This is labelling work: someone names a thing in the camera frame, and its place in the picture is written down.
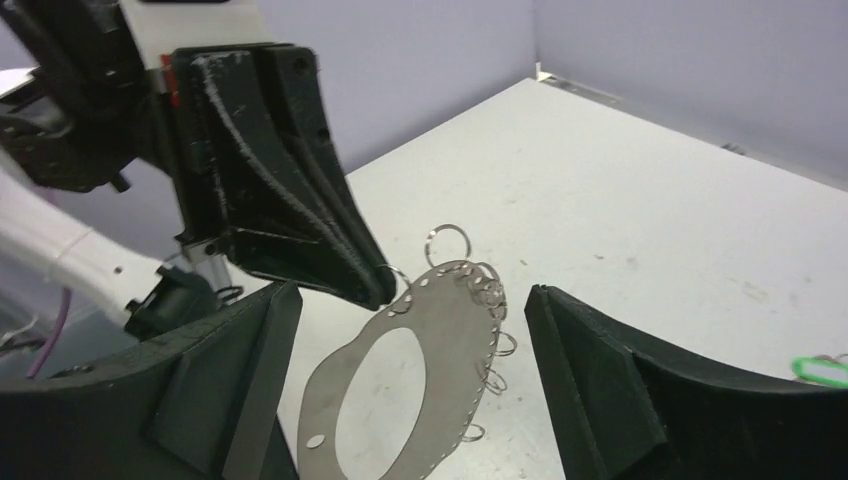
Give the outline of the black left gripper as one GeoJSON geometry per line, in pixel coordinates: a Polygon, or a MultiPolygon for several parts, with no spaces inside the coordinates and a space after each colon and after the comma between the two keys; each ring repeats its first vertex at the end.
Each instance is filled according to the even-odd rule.
{"type": "Polygon", "coordinates": [[[186,36],[142,1],[4,1],[1,22],[36,62],[1,97],[1,144],[37,185],[125,191],[140,159],[179,193],[199,176],[178,143],[176,90],[165,69],[186,36]]]}

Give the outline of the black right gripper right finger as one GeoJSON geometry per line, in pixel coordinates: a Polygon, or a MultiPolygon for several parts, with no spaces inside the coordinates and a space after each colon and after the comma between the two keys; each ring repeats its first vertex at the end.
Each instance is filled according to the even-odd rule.
{"type": "Polygon", "coordinates": [[[552,286],[524,309],[569,479],[843,479],[847,393],[730,366],[552,286]]]}

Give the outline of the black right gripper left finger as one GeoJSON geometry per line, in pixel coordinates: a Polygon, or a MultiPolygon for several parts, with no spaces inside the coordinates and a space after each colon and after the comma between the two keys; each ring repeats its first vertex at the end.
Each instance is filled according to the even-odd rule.
{"type": "Polygon", "coordinates": [[[302,310],[272,283],[42,380],[1,385],[5,479],[294,479],[277,417],[302,310]]]}

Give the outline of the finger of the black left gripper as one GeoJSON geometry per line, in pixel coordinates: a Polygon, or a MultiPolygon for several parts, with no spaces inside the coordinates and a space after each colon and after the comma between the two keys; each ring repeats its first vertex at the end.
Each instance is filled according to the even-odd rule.
{"type": "Polygon", "coordinates": [[[396,282],[331,138],[315,53],[293,44],[173,54],[175,155],[187,230],[244,272],[369,310],[396,282]]]}

